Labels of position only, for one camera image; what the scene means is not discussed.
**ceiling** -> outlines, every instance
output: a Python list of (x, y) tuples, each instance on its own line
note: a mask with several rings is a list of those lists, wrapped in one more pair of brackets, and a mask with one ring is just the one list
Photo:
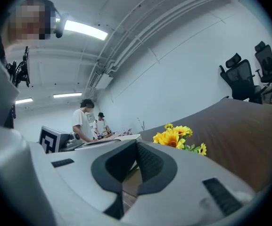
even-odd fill
[(7, 52), (8, 62), (20, 62), (25, 46), (29, 45), (30, 48), (31, 84), (29, 88), (24, 82), (19, 85), (18, 99), (32, 97), (33, 102), (17, 105), (18, 109), (33, 110), (81, 100), (80, 97), (54, 99), (53, 94), (82, 92), (83, 97), (96, 99), (99, 90), (95, 89), (95, 85), (92, 88), (89, 86), (93, 74), (96, 71), (109, 72), (113, 65), (113, 68), (120, 67), (140, 46), (136, 36), (143, 36), (144, 39), (146, 34), (153, 34), (147, 30), (152, 23), (157, 21), (162, 24), (166, 19), (164, 14), (170, 14), (171, 10), (189, 0), (51, 1), (61, 14), (69, 14), (69, 20), (103, 30), (108, 36), (105, 40), (99, 40), (81, 33), (64, 31), (60, 39), (52, 35), (50, 40), (15, 46)]

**vent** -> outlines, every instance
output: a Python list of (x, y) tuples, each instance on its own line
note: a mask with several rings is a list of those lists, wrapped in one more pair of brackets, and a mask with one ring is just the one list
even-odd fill
[(93, 76), (93, 78), (92, 78), (92, 80), (91, 80), (91, 82), (90, 82), (90, 87), (91, 87), (91, 88), (93, 87), (93, 85), (94, 85), (95, 82), (97, 81), (98, 77), (99, 77), (99, 74), (98, 74), (97, 72), (95, 72), (95, 73), (94, 73), (94, 76)]
[(90, 98), (92, 98), (92, 97), (93, 97), (93, 95), (94, 95), (95, 91), (96, 91), (96, 88), (93, 88), (93, 89), (91, 90), (91, 92), (90, 92)]
[(109, 76), (108, 74), (104, 73), (100, 80), (98, 81), (96, 88), (97, 89), (105, 89), (108, 84), (112, 81), (113, 77)]
[(52, 163), (53, 167), (58, 168), (58, 167), (61, 167), (61, 166), (71, 164), (73, 162), (74, 161), (72, 159), (68, 158), (68, 159), (64, 159), (64, 160), (60, 160), (60, 161), (53, 161), (51, 163)]
[(207, 191), (213, 197), (217, 206), (225, 216), (228, 216), (242, 207), (242, 204), (216, 178), (203, 181)]

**white t-shirt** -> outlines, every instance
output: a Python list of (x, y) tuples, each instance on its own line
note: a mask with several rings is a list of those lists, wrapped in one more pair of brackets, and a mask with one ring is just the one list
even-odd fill
[(93, 123), (93, 128), (97, 128), (99, 134), (101, 134), (102, 136), (107, 135), (107, 132), (104, 132), (106, 130), (106, 126), (107, 126), (107, 121), (102, 119), (102, 120), (94, 120)]
[(80, 130), (90, 140), (93, 139), (93, 134), (88, 122), (88, 118), (81, 109), (74, 111), (72, 118), (72, 126), (80, 125)]

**fluorescent light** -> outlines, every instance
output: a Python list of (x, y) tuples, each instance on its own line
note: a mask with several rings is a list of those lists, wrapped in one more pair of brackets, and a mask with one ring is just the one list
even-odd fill
[(54, 98), (62, 98), (62, 97), (72, 97), (72, 96), (81, 96), (82, 93), (71, 93), (71, 94), (60, 94), (60, 95), (53, 95)]
[(107, 32), (103, 32), (97, 28), (93, 28), (91, 26), (81, 24), (78, 22), (73, 22), (70, 20), (67, 20), (65, 30), (80, 32), (101, 40), (104, 40), (107, 36)]
[(33, 101), (32, 98), (28, 98), (28, 99), (23, 99), (23, 100), (17, 100), (15, 102), (15, 104), (17, 105), (17, 104), (26, 103), (26, 102), (32, 102), (32, 101)]

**office chair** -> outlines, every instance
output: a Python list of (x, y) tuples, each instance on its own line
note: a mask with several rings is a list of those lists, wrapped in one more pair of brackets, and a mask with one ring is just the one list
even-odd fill
[[(265, 45), (263, 41), (261, 41), (258, 45), (255, 46), (255, 57), (257, 58), (263, 72), (263, 76), (261, 77), (259, 73), (259, 69), (256, 72), (259, 75), (260, 81), (262, 83), (268, 83), (268, 86), (271, 84), (272, 86), (272, 50), (270, 45)], [(272, 104), (272, 88), (263, 94), (263, 97), (266, 94), (270, 94), (270, 104)]]
[(245, 100), (249, 98), (249, 102), (262, 104), (261, 88), (254, 85), (250, 63), (236, 53), (231, 59), (226, 61), (228, 70), (225, 72), (220, 65), (220, 76), (228, 83), (232, 89), (232, 97), (236, 100)]

